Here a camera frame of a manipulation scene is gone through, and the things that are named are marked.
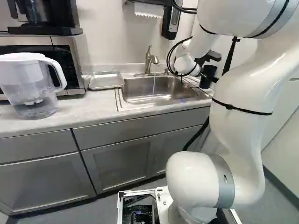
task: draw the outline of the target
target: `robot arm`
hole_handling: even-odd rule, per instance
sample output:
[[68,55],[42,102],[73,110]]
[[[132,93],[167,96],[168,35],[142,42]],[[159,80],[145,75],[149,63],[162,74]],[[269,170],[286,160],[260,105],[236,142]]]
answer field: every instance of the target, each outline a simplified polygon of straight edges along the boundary
[[239,208],[255,203],[263,195],[264,130],[284,84],[299,70],[298,3],[299,0],[198,3],[200,28],[186,44],[188,47],[177,51],[177,71],[190,71],[194,58],[208,52],[216,34],[256,38],[258,47],[246,63],[226,73],[215,87],[210,127],[226,150],[209,155],[179,152],[167,162],[170,194],[181,216],[191,223],[196,222],[203,207]]
[[176,51],[175,71],[188,73],[196,66],[191,76],[196,76],[200,72],[200,66],[194,61],[195,58],[204,57],[218,39],[219,35],[205,32],[200,25],[197,27],[195,36],[184,42]]

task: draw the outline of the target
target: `microwave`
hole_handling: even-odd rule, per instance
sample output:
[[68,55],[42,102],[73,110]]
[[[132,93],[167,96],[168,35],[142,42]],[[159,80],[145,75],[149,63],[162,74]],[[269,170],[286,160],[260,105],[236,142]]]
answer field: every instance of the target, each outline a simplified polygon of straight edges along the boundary
[[[85,44],[82,43],[85,40],[83,34],[73,36],[2,35],[0,36],[0,55],[33,52],[52,58],[61,65],[67,82],[66,88],[57,95],[80,95],[85,94],[87,89],[79,62],[79,56],[83,57],[83,55],[82,52],[79,55],[78,51],[80,45]],[[59,86],[54,69],[51,66],[48,68],[53,84]],[[6,99],[0,89],[0,100]]]

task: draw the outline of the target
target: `sink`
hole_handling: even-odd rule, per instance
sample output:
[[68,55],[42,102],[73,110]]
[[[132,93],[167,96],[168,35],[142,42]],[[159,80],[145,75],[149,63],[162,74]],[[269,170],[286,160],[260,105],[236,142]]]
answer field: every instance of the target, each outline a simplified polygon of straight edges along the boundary
[[184,87],[178,78],[172,76],[131,78],[124,81],[121,92],[123,99],[129,104],[139,105],[199,96],[199,93]]
[[123,78],[124,86],[116,90],[120,111],[211,99],[199,88],[190,88],[189,86],[199,84],[190,85],[187,78],[183,78],[183,82],[180,78],[169,75]]

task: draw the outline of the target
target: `coffee maker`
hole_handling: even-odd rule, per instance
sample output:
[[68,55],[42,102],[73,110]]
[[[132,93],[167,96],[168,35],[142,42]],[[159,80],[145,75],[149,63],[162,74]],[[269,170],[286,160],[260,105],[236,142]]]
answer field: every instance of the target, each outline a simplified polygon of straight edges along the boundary
[[77,35],[80,28],[76,0],[7,0],[11,17],[24,22],[8,27],[15,35]]

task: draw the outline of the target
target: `countertop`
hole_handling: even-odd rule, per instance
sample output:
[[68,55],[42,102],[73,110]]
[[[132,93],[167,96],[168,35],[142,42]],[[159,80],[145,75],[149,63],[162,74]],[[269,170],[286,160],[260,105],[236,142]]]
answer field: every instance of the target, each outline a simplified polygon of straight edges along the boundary
[[20,119],[11,105],[0,105],[0,138],[91,126],[126,119],[170,113],[209,106],[201,100],[146,109],[117,111],[115,91],[88,91],[84,97],[58,101],[59,111],[40,120]]

